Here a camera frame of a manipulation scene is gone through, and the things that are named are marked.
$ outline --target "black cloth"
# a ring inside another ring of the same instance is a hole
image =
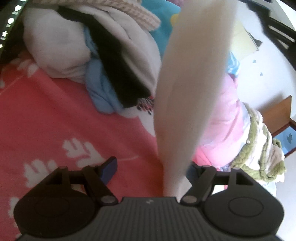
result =
[[[186,178],[191,183],[191,185],[194,185],[197,182],[202,174],[201,171],[201,167],[192,161],[186,172]]]
[[[89,28],[109,81],[123,107],[136,106],[139,98],[147,98],[151,95],[150,91],[139,81],[135,73],[124,61],[120,41],[92,15],[66,7],[59,7],[57,12],[63,18],[81,22]]]

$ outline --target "pink garment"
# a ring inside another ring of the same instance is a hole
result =
[[[167,0],[171,3],[174,3],[175,5],[179,6],[179,7],[183,7],[184,5],[184,0]]]
[[[101,114],[84,85],[49,78],[28,54],[1,71],[0,133],[1,241],[20,233],[13,219],[18,199],[58,166],[78,170],[116,156],[108,187],[118,199],[162,196],[153,116],[136,107]]]
[[[242,103],[237,96],[236,85],[236,81],[226,74],[210,123],[193,157],[199,166],[225,166],[246,142]]]

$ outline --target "knitted beige fabric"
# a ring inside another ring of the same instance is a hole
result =
[[[33,3],[46,5],[76,5],[85,4],[95,8],[110,6],[131,16],[141,28],[153,31],[160,26],[160,19],[141,6],[141,0],[32,0]]]

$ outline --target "blue cloth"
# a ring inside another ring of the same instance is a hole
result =
[[[173,30],[171,18],[174,14],[179,13],[181,8],[166,0],[142,0],[142,6],[161,20],[160,27],[151,31],[150,34],[154,38],[162,58]]]
[[[116,92],[111,85],[103,64],[97,52],[97,46],[92,41],[89,29],[84,28],[84,37],[87,47],[90,49],[92,56],[86,67],[85,85],[99,112],[111,114],[121,112],[124,108],[118,100]]]
[[[240,62],[235,58],[232,52],[229,53],[227,70],[229,74],[233,74],[235,77],[238,76],[240,70]]]
[[[165,53],[170,34],[173,30],[173,15],[178,14],[181,11],[181,8],[166,0],[142,0],[142,6],[154,13],[161,20],[160,27],[151,31],[150,34],[154,38],[162,58]],[[234,57],[233,53],[230,52],[226,72],[237,76],[239,67],[239,61]]]

